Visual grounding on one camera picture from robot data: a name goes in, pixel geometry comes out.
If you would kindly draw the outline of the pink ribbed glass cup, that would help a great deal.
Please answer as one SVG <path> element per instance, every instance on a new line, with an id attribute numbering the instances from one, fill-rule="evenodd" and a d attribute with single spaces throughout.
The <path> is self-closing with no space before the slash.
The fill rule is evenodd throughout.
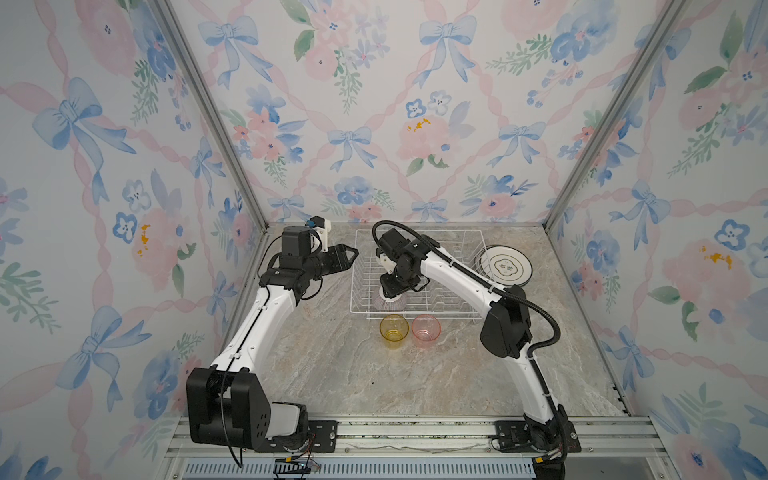
<path id="1" fill-rule="evenodd" d="M 434 315 L 418 315 L 411 323 L 411 334 L 414 343 L 421 348 L 428 348 L 434 345 L 440 338 L 441 333 L 441 323 Z"/>

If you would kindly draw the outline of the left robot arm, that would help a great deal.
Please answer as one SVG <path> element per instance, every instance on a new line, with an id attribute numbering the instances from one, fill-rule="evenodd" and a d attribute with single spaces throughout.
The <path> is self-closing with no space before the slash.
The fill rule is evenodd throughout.
<path id="1" fill-rule="evenodd" d="M 313 281 L 352 268 L 359 251 L 345 244 L 301 255 L 284 246 L 259 278 L 255 302 L 210 366 L 186 380 L 190 437 L 197 444 L 258 450 L 273 443 L 297 451 L 310 442 L 302 404 L 272 402 L 262 385 L 267 357 Z"/>

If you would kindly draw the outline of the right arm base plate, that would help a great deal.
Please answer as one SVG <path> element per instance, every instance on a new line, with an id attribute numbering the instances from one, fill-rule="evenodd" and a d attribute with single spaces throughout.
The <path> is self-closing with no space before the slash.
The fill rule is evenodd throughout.
<path id="1" fill-rule="evenodd" d="M 568 453 L 580 453 L 582 447 L 575 427 L 570 420 L 565 423 L 565 437 L 562 437 L 557 422 L 545 427 L 523 420 L 501 420 L 494 424 L 490 437 L 495 450 L 504 453 L 540 453 L 559 450 L 563 444 Z"/>

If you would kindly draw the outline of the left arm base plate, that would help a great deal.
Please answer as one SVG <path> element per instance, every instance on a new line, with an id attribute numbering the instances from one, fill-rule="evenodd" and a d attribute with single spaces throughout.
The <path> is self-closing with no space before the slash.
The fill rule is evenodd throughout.
<path id="1" fill-rule="evenodd" d="M 335 420 L 309 420 L 301 423 L 297 431 L 288 436 L 265 440 L 258 453 L 333 453 L 336 449 L 339 422 Z"/>

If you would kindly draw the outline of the yellow ribbed glass cup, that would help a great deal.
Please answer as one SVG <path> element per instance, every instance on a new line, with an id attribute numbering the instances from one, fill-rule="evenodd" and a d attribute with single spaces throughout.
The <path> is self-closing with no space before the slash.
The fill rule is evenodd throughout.
<path id="1" fill-rule="evenodd" d="M 390 314 L 380 321 L 379 332 L 387 348 L 398 349 L 408 338 L 410 324 L 404 316 Z"/>

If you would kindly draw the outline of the white front plate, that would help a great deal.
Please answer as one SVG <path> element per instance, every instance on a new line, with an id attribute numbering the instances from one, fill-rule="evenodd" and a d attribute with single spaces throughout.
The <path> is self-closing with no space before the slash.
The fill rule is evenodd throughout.
<path id="1" fill-rule="evenodd" d="M 491 245 L 481 251 L 474 265 L 487 278 L 505 286 L 523 287 L 533 277 L 530 259 L 513 247 Z"/>

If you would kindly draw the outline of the white wire dish rack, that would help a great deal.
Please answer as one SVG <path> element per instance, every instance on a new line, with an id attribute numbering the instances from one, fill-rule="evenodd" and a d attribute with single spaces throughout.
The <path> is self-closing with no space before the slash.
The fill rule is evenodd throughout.
<path id="1" fill-rule="evenodd" d="M 477 261 L 486 250 L 483 234 L 477 229 L 426 229 L 420 234 L 437 241 L 456 260 L 473 269 L 478 268 Z M 377 262 L 376 245 L 369 229 L 357 230 L 354 239 L 359 256 L 352 267 L 350 312 L 369 320 L 381 319 L 389 313 L 381 305 L 379 295 L 380 276 L 385 269 Z M 421 314 L 434 315 L 441 321 L 480 319 L 469 303 L 434 280 L 419 292 L 404 293 L 400 306 L 398 313 L 407 319 Z"/>

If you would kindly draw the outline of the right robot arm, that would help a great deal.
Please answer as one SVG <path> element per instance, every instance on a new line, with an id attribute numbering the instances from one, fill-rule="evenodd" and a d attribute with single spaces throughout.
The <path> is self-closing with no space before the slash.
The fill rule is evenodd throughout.
<path id="1" fill-rule="evenodd" d="M 399 250 L 378 247 L 376 256 L 385 269 L 380 276 L 385 297 L 436 281 L 467 302 L 483 317 L 480 342 L 505 363 L 530 426 L 553 430 L 565 423 L 535 358 L 531 302 L 469 269 L 442 248 L 427 251 L 421 244 L 407 243 Z"/>

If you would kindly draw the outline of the small white ceramic bowl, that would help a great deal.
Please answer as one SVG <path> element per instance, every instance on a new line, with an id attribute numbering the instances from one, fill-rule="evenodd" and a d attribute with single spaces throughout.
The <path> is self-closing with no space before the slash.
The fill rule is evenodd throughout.
<path id="1" fill-rule="evenodd" d="M 382 287 L 374 291 L 371 297 L 371 310 L 375 312 L 402 312 L 407 307 L 404 294 L 393 298 L 386 297 Z"/>

